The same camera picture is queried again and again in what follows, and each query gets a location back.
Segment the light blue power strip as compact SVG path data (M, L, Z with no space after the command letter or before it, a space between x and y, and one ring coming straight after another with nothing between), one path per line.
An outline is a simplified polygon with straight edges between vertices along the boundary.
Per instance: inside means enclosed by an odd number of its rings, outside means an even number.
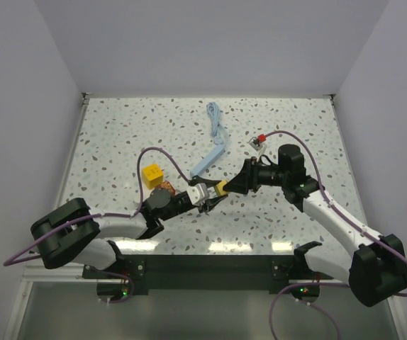
M191 177L202 175L225 151L225 145L216 145L191 171Z

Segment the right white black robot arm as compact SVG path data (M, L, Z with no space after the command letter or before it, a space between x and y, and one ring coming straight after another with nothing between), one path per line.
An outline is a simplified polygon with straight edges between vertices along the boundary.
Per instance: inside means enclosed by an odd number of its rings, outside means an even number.
M280 187L286 200L323 226L348 253L349 268L324 255L307 251L292 261L294 273L309 278L321 272L349 285L354 296L371 307L407 288L407 265L402 241L393 234L383 236L362 226L342 209L319 183L306 173L305 158L298 146L278 149L277 164L246 159L240 173L224 185L224 191L246 195L261 186Z

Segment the yellow cube socket adapter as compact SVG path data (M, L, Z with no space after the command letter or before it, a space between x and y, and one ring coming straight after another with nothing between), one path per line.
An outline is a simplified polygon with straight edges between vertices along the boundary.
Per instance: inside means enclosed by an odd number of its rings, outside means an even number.
M164 180L164 173L157 164L151 164L141 169L141 181L148 190L152 190Z

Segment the red square plug adapter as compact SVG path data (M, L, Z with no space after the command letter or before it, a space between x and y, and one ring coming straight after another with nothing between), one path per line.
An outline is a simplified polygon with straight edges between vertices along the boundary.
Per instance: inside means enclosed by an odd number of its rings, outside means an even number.
M167 190L172 196L174 196L175 193L176 193L174 187L172 186L172 184L171 184L169 181L163 181L163 182L160 183L158 186L156 186L156 188L158 188L158 189L165 189L165 190Z

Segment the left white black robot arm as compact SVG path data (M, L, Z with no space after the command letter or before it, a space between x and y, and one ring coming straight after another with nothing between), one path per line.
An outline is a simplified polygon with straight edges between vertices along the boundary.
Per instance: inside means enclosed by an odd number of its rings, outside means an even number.
M91 209L84 199L75 198L35 222L30 233L47 269L74 262L115 278L123 271L115 238L151 239L163 231L166 220L193 209L208 213L227 197L226 183L195 176L185 191L176 193L165 181L151 191L132 217Z

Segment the small yellow plug adapter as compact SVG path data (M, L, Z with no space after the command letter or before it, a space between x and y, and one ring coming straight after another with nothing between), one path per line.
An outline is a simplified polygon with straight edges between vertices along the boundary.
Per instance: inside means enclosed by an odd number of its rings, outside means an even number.
M214 186L215 193L218 197L226 196L228 194L227 191L224 190L224 186L227 184L226 180L220 181L218 184Z

